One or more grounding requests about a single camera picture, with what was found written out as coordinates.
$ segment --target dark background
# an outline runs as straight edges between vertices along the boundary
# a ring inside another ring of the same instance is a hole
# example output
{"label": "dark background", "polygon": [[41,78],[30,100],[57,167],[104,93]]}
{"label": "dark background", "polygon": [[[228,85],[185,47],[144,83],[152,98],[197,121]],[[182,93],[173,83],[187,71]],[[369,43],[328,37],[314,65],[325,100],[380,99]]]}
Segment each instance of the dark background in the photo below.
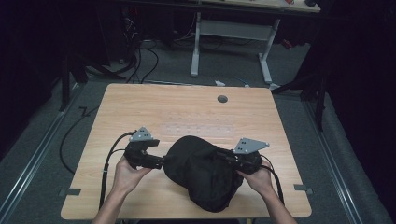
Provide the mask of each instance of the dark background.
{"label": "dark background", "polygon": [[[326,90],[361,165],[395,220],[395,1],[318,3],[323,15],[348,20],[285,19],[276,42],[288,39],[293,45],[312,44],[296,79],[316,73],[322,60],[331,60],[332,66],[325,68],[330,74]],[[170,9],[141,11],[142,32],[168,44],[174,38],[173,29],[190,28],[193,15]],[[62,59],[70,49],[100,64],[124,53],[114,50],[122,49],[122,40],[111,37],[120,29],[111,25],[114,22],[109,25],[110,19],[103,20],[104,14],[117,21],[117,13],[106,14],[102,7],[89,4],[58,7],[44,0],[0,2],[1,158],[29,118],[51,97],[62,73]]]}

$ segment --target black cloth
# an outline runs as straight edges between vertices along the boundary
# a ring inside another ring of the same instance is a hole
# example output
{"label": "black cloth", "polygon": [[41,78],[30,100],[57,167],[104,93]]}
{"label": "black cloth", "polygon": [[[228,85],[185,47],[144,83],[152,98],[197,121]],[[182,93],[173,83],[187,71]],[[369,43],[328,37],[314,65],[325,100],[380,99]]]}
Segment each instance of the black cloth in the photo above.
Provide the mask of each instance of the black cloth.
{"label": "black cloth", "polygon": [[171,146],[163,163],[165,174],[209,212],[228,207],[243,182],[227,161],[216,159],[218,148],[202,138],[184,136]]}

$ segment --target metal bar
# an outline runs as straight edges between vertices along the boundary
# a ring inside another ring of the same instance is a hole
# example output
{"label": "metal bar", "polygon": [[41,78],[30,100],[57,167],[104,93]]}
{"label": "metal bar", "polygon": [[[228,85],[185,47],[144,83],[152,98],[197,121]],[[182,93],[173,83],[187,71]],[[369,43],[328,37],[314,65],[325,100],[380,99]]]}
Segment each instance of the metal bar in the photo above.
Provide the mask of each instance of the metal bar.
{"label": "metal bar", "polygon": [[302,103],[306,113],[308,114],[309,120],[311,121],[311,124],[315,129],[317,138],[321,144],[323,158],[325,160],[326,166],[332,178],[332,182],[334,183],[335,189],[337,190],[338,196],[340,197],[341,203],[344,206],[346,215],[349,218],[350,223],[363,223],[358,208],[353,202],[347,183],[345,182],[340,170],[338,169],[337,163],[335,162],[332,151],[326,141],[324,133],[318,130],[315,122],[315,111],[313,106],[308,102]]}
{"label": "metal bar", "polygon": [[76,84],[73,87],[73,96],[68,104],[68,106],[64,109],[64,111],[60,111],[55,121],[52,122],[37,149],[35,150],[34,155],[29,160],[28,164],[24,168],[11,192],[8,194],[6,200],[3,202],[0,208],[0,223],[8,223],[12,213],[14,212],[16,206],[18,205],[21,197],[23,196],[26,189],[29,187],[30,182],[35,177],[35,173],[40,167],[42,161],[46,157],[49,151],[49,144],[59,129],[59,126],[62,124],[65,115],[67,114],[71,104],[76,100],[79,94],[82,91],[82,87],[79,87]]}

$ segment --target hand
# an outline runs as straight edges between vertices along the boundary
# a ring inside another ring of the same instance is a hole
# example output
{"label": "hand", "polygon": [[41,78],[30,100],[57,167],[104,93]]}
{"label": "hand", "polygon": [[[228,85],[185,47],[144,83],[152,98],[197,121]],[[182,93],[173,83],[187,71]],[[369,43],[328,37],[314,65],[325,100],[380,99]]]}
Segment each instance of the hand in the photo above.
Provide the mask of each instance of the hand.
{"label": "hand", "polygon": [[149,168],[141,168],[136,170],[132,168],[124,156],[116,166],[116,176],[111,191],[120,192],[124,195],[129,194],[143,178],[144,175],[151,171]]}
{"label": "hand", "polygon": [[[271,167],[271,164],[268,161],[263,161],[262,165]],[[274,191],[271,181],[271,172],[269,170],[260,168],[257,172],[251,175],[247,175],[240,171],[236,172],[243,176],[250,185],[250,187],[259,192],[260,194]]]}

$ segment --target wooden table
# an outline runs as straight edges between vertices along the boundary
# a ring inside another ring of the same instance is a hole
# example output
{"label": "wooden table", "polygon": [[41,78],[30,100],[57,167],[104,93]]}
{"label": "wooden table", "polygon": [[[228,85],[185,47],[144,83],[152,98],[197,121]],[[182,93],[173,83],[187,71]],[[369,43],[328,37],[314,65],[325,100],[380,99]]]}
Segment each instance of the wooden table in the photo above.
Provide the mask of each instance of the wooden table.
{"label": "wooden table", "polygon": [[[227,103],[220,103],[224,95]],[[146,127],[161,140],[148,149],[165,155],[184,135],[196,135],[219,147],[235,148],[241,137],[270,143],[260,150],[267,156],[280,178],[286,207],[295,217],[307,217],[311,207],[301,185],[288,139],[271,92],[262,88],[204,87],[110,84],[100,105],[90,136],[78,164],[70,189],[81,189],[78,196],[68,195],[62,209],[65,219],[93,219],[98,211],[102,170],[106,156],[117,138]],[[128,139],[116,148],[125,148]],[[112,187],[115,165],[122,152],[110,160],[107,193]],[[220,213],[210,213],[189,199],[186,189],[170,180],[163,170],[153,170],[128,195],[119,218],[218,218],[269,217],[265,203],[244,181]]]}

